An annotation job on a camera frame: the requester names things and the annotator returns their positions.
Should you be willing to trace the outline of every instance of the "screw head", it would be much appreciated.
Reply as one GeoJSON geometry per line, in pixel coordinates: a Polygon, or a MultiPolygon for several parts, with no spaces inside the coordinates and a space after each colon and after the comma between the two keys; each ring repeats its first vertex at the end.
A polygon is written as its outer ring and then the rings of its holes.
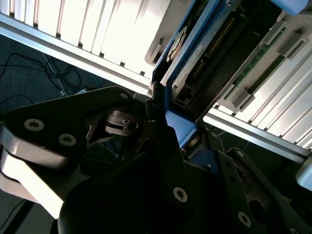
{"type": "Polygon", "coordinates": [[[77,140],[73,135],[65,133],[58,137],[58,141],[63,146],[74,146],[77,140]]]}
{"type": "Polygon", "coordinates": [[[24,127],[28,131],[39,132],[44,128],[44,123],[36,118],[30,118],[24,122],[24,127]]]}
{"type": "Polygon", "coordinates": [[[213,132],[210,132],[210,135],[213,137],[213,138],[218,138],[218,135],[213,133],[213,132]]]}
{"type": "Polygon", "coordinates": [[[238,212],[237,217],[239,221],[244,224],[247,228],[252,227],[252,222],[250,221],[249,217],[244,212],[238,212]]]}
{"type": "Polygon", "coordinates": [[[128,98],[128,95],[125,94],[125,93],[120,93],[120,96],[121,96],[122,98],[128,98]]]}
{"type": "Polygon", "coordinates": [[[240,151],[236,151],[237,155],[240,156],[240,157],[244,157],[244,154],[240,151]]]}
{"type": "Polygon", "coordinates": [[[233,5],[233,1],[232,1],[232,0],[227,0],[225,3],[226,3],[228,6],[232,6],[232,5],[233,5]]]}
{"type": "Polygon", "coordinates": [[[182,202],[182,203],[185,203],[188,200],[187,193],[185,192],[184,189],[180,187],[174,188],[174,196],[179,202],[182,202]]]}

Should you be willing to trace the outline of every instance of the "floor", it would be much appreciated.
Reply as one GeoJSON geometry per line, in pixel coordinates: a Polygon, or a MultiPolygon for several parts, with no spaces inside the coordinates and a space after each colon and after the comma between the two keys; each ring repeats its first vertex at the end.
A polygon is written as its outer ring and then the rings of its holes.
{"type": "MultiPolygon", "coordinates": [[[[0,117],[9,110],[28,105],[31,102],[37,103],[62,97],[60,91],[51,83],[51,80],[42,71],[43,68],[37,62],[29,61],[18,56],[12,56],[9,60],[9,65],[28,66],[40,69],[40,71],[16,66],[7,66],[5,70],[3,69],[4,64],[7,62],[8,57],[12,53],[22,54],[32,59],[37,59],[41,63],[45,64],[46,60],[41,52],[38,52],[4,36],[0,36],[0,45],[0,117]]],[[[63,62],[58,62],[58,64],[63,68],[67,66],[67,64],[63,62]]],[[[87,88],[88,90],[93,90],[98,88],[98,82],[90,73],[80,69],[78,69],[78,73],[82,77],[81,89],[87,88]]],[[[67,78],[73,84],[78,85],[77,74],[71,73],[67,78]]],[[[113,83],[104,79],[97,79],[100,82],[101,87],[113,85],[113,83]]],[[[69,94],[74,93],[74,91],[68,90],[67,92],[69,94]]],[[[289,179],[289,181],[293,181],[293,175],[298,165],[294,165],[287,160],[285,162],[284,158],[252,143],[248,143],[245,140],[235,137],[229,133],[223,133],[219,129],[214,130],[220,135],[225,150],[228,150],[232,147],[244,149],[245,153],[249,155],[253,162],[271,181],[278,181],[276,184],[280,187],[280,190],[283,191],[283,193],[289,192],[289,190],[287,190],[289,184],[288,181],[287,183],[285,182],[285,178],[289,179]]],[[[3,192],[0,192],[0,200],[1,225],[7,218],[12,208],[21,200],[3,192]]],[[[35,205],[28,217],[23,222],[20,230],[18,231],[18,234],[49,233],[52,220],[53,219],[41,206],[35,205]]]]}

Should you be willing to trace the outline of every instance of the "metal slot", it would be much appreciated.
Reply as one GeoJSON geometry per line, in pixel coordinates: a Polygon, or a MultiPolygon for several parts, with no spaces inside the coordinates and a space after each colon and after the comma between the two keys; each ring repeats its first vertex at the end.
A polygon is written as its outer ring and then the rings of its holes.
{"type": "Polygon", "coordinates": [[[250,94],[253,94],[274,72],[284,61],[285,57],[282,55],[279,55],[272,64],[262,73],[262,75],[253,83],[253,85],[248,89],[248,92],[250,94]]]}
{"type": "Polygon", "coordinates": [[[192,69],[191,73],[187,77],[186,83],[188,85],[194,85],[197,83],[197,78],[200,75],[200,72],[205,66],[209,65],[209,61],[212,59],[213,55],[215,54],[219,46],[222,44],[223,40],[231,31],[236,21],[237,17],[235,16],[235,13],[233,12],[230,13],[230,15],[227,17],[227,19],[225,20],[225,22],[215,35],[212,42],[209,44],[204,55],[201,57],[199,62],[195,65],[195,67],[192,69]]]}
{"type": "Polygon", "coordinates": [[[237,74],[237,78],[234,81],[234,87],[232,90],[225,96],[225,100],[227,100],[234,89],[243,81],[243,79],[249,74],[249,72],[257,66],[258,62],[265,56],[268,50],[274,45],[274,43],[283,35],[286,31],[286,27],[283,27],[280,32],[276,35],[276,37],[271,41],[270,44],[262,43],[253,53],[253,55],[248,59],[242,68],[241,72],[237,74]]]}
{"type": "Polygon", "coordinates": [[[234,26],[234,23],[236,21],[236,17],[234,13],[231,13],[228,18],[225,20],[224,24],[222,27],[219,29],[218,33],[214,37],[213,41],[210,43],[206,50],[205,56],[207,58],[211,58],[212,55],[216,52],[217,48],[219,45],[222,43],[223,39],[226,37],[228,32],[232,29],[234,26]]]}

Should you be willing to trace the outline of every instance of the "wire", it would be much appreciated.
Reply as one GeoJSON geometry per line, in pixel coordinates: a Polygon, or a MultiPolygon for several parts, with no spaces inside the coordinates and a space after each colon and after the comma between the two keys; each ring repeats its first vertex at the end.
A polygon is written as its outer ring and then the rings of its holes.
{"type": "Polygon", "coordinates": [[[49,59],[47,58],[46,55],[45,56],[45,60],[46,60],[46,65],[49,65],[50,69],[52,70],[52,72],[55,74],[56,79],[58,79],[58,81],[62,84],[62,86],[64,86],[67,90],[69,91],[73,91],[73,92],[77,92],[78,90],[81,90],[81,85],[82,85],[82,79],[81,76],[77,70],[77,68],[75,66],[72,66],[70,64],[68,64],[68,66],[65,68],[65,70],[62,72],[59,67],[57,66],[57,61],[60,61],[59,59],[56,59],[54,57],[50,57],[49,59]],[[74,85],[73,83],[71,83],[68,79],[67,79],[67,75],[69,75],[70,73],[74,72],[77,75],[78,78],[78,85],[74,85]]]}
{"type": "Polygon", "coordinates": [[[36,64],[38,64],[39,66],[41,66],[41,67],[44,69],[44,71],[45,71],[46,75],[48,76],[49,80],[51,81],[51,83],[55,86],[55,88],[56,88],[58,91],[61,91],[61,89],[53,82],[50,73],[48,72],[48,70],[46,69],[46,67],[43,65],[42,62],[40,62],[40,61],[37,60],[37,59],[29,58],[29,57],[27,57],[27,56],[24,56],[24,55],[21,55],[21,54],[18,54],[18,53],[12,53],[12,54],[9,55],[8,59],[6,60],[5,64],[3,65],[4,68],[3,68],[3,70],[2,70],[2,72],[1,72],[1,74],[0,74],[0,78],[3,77],[3,75],[4,75],[4,73],[5,73],[5,70],[6,70],[6,67],[9,65],[9,61],[10,61],[10,59],[11,59],[12,56],[17,56],[17,57],[20,57],[20,58],[23,58],[23,59],[26,59],[26,60],[29,60],[29,61],[33,61],[33,62],[35,62],[36,64]]]}
{"type": "Polygon", "coordinates": [[[249,145],[249,141],[247,142],[247,144],[245,145],[245,147],[242,149],[242,151],[244,151],[244,150],[247,148],[248,145],[249,145]]]}
{"type": "Polygon", "coordinates": [[[88,159],[88,160],[91,160],[91,161],[107,163],[107,164],[110,164],[110,165],[113,165],[113,166],[114,166],[114,164],[112,164],[112,163],[110,163],[110,162],[107,162],[107,161],[103,161],[103,160],[98,160],[98,159],[90,158],[90,157],[87,157],[86,155],[84,155],[83,157],[86,158],[86,159],[88,159]]]}
{"type": "Polygon", "coordinates": [[[23,66],[23,65],[0,65],[0,67],[4,67],[4,66],[7,66],[7,67],[23,67],[23,68],[28,68],[28,69],[32,69],[32,70],[35,70],[35,71],[39,71],[39,72],[44,72],[46,73],[44,70],[40,70],[40,69],[37,69],[37,68],[33,68],[33,67],[28,67],[28,66],[23,66]]]}
{"type": "Polygon", "coordinates": [[[220,137],[220,136],[222,136],[222,135],[225,134],[225,133],[226,133],[226,132],[223,131],[223,132],[219,133],[218,136],[220,137]]]}
{"type": "Polygon", "coordinates": [[[98,87],[101,87],[101,84],[99,83],[98,79],[96,78],[95,75],[93,75],[92,73],[90,73],[92,75],[92,77],[94,78],[94,80],[97,82],[98,87]]]}
{"type": "Polygon", "coordinates": [[[104,147],[106,150],[112,152],[113,154],[116,154],[116,152],[114,152],[113,150],[109,149],[106,147],[106,142],[104,143],[105,145],[103,145],[102,143],[100,143],[100,146],[104,147]]]}
{"type": "Polygon", "coordinates": [[[10,100],[11,98],[16,98],[16,97],[25,98],[25,99],[29,100],[32,104],[34,104],[34,102],[33,102],[29,97],[27,97],[27,96],[25,96],[25,95],[18,94],[18,95],[10,96],[10,97],[8,97],[7,99],[3,100],[3,101],[0,103],[0,106],[2,106],[6,101],[10,100]]]}
{"type": "MultiPolygon", "coordinates": [[[[51,68],[52,72],[53,72],[54,75],[57,77],[57,74],[56,74],[55,70],[53,69],[53,67],[51,66],[50,61],[48,60],[47,56],[46,56],[44,53],[42,53],[42,54],[43,54],[43,56],[44,56],[44,59],[47,61],[49,67],[51,68]]],[[[65,91],[65,89],[64,89],[64,87],[63,87],[63,85],[62,85],[62,83],[60,82],[59,79],[58,79],[58,82],[59,82],[59,84],[60,84],[60,87],[61,87],[62,91],[64,92],[64,95],[65,95],[65,96],[68,96],[67,93],[66,93],[66,91],[65,91]]]]}
{"type": "Polygon", "coordinates": [[[2,224],[2,226],[0,227],[0,230],[4,227],[4,225],[7,223],[7,221],[9,220],[10,216],[12,215],[12,213],[14,212],[14,210],[23,202],[25,201],[25,199],[23,201],[21,201],[19,204],[17,204],[10,212],[10,214],[8,215],[8,217],[6,218],[6,220],[4,221],[4,223],[2,224]]]}

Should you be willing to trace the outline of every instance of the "blue frame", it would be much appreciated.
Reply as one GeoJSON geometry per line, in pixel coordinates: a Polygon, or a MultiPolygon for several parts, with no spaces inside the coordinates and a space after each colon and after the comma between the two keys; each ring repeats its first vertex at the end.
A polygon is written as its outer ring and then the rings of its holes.
{"type": "MultiPolygon", "coordinates": [[[[273,3],[286,10],[289,14],[296,15],[300,11],[302,11],[308,0],[271,0],[273,3]]],[[[185,15],[181,25],[178,27],[174,36],[169,41],[166,49],[162,53],[159,58],[153,73],[154,74],[161,64],[161,62],[166,59],[166,55],[170,50],[176,36],[182,29],[182,26],[190,14],[191,9],[194,7],[196,0],[193,0],[187,14],[185,15]]],[[[201,16],[199,17],[197,23],[189,34],[188,38],[184,42],[181,51],[167,70],[163,79],[161,80],[161,84],[165,87],[165,107],[166,107],[166,119],[169,126],[173,127],[179,142],[180,147],[182,148],[186,142],[193,136],[193,134],[197,131],[197,124],[194,121],[191,121],[179,113],[170,109],[170,103],[172,102],[172,84],[174,80],[177,78],[182,68],[187,64],[189,58],[192,56],[197,47],[201,44],[202,41],[205,44],[210,43],[213,39],[214,34],[217,33],[224,20],[230,13],[230,7],[226,6],[226,0],[210,0],[207,3],[207,6],[203,10],[201,16]],[[215,9],[223,2],[216,13],[214,14],[215,9]],[[212,16],[215,16],[209,25],[206,25],[208,20],[211,19],[212,16]]]]}

